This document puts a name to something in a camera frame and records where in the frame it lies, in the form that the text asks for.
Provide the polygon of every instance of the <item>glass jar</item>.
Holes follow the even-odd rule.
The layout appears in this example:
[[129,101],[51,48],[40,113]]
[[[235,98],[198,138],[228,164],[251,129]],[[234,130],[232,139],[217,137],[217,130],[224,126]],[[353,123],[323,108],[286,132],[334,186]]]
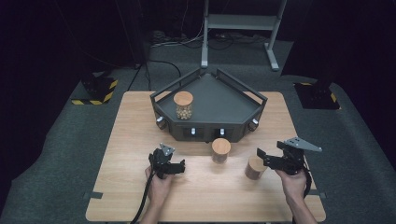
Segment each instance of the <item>glass jar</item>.
[[180,91],[175,94],[176,114],[178,119],[190,119],[192,116],[193,96],[188,91]]

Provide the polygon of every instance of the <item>dark background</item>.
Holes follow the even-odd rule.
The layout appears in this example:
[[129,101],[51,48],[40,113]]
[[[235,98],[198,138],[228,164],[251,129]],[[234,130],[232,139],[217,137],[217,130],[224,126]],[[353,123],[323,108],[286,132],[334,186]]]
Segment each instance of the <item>dark background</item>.
[[[191,7],[199,9],[186,18],[183,30],[187,36],[196,36],[199,31],[203,2],[190,1]],[[242,6],[236,1],[212,2],[213,12],[244,14],[263,13],[255,8],[265,4],[257,0]],[[139,56],[131,50],[113,1],[58,3],[0,3],[0,208],[11,180],[39,157],[47,132],[81,77],[117,66],[132,66]],[[146,28],[179,36],[185,4],[182,0],[147,1],[142,11]],[[70,22],[72,35],[57,6]],[[266,6],[265,13],[276,14],[278,1],[268,1]],[[394,1],[289,1],[278,39],[295,41],[283,74],[329,78],[339,84],[395,166]],[[111,64],[99,63],[89,54]]]

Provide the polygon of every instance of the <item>yellow and black hazard tape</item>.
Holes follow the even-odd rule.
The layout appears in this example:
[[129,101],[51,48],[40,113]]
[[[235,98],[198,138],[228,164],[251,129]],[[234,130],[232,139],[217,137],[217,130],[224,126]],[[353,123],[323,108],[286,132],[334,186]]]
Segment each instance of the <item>yellow and black hazard tape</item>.
[[113,96],[114,89],[116,89],[116,86],[118,84],[117,80],[114,80],[110,86],[108,87],[108,92],[106,93],[106,96],[104,99],[98,100],[98,99],[72,99],[72,104],[73,105],[103,105],[107,104],[108,101],[111,99]]

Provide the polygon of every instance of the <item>metal stand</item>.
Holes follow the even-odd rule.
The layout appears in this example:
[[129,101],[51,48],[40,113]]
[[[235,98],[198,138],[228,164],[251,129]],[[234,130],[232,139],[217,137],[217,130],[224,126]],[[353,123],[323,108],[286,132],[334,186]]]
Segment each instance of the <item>metal stand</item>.
[[273,71],[278,71],[279,66],[273,52],[274,42],[276,40],[277,30],[282,21],[283,11],[287,0],[281,0],[279,11],[276,16],[249,16],[249,15],[223,15],[209,14],[209,0],[205,0],[205,21],[204,21],[204,43],[202,45],[201,67],[208,66],[208,46],[207,33],[208,29],[237,29],[237,30],[269,30],[272,31],[270,42],[264,44],[268,59]]

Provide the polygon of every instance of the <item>human hand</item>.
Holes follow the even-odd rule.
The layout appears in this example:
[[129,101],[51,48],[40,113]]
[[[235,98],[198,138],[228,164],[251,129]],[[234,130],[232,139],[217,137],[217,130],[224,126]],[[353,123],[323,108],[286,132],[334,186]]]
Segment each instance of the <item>human hand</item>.
[[[149,166],[146,170],[146,178],[149,179],[151,174],[151,167]],[[148,190],[148,197],[150,199],[151,206],[162,207],[169,194],[171,188],[172,180],[175,175],[165,175],[164,179],[160,179],[158,176],[154,175],[151,180],[151,184]]]
[[306,176],[303,170],[300,170],[296,175],[288,175],[279,170],[276,170],[276,173],[282,180],[283,191],[285,192],[288,204],[290,204],[292,200],[304,199]]
[[282,180],[283,191],[286,195],[293,218],[296,223],[314,224],[317,223],[311,211],[304,201],[304,190],[306,186],[306,176],[303,170],[296,175],[288,175],[283,171],[276,170]]

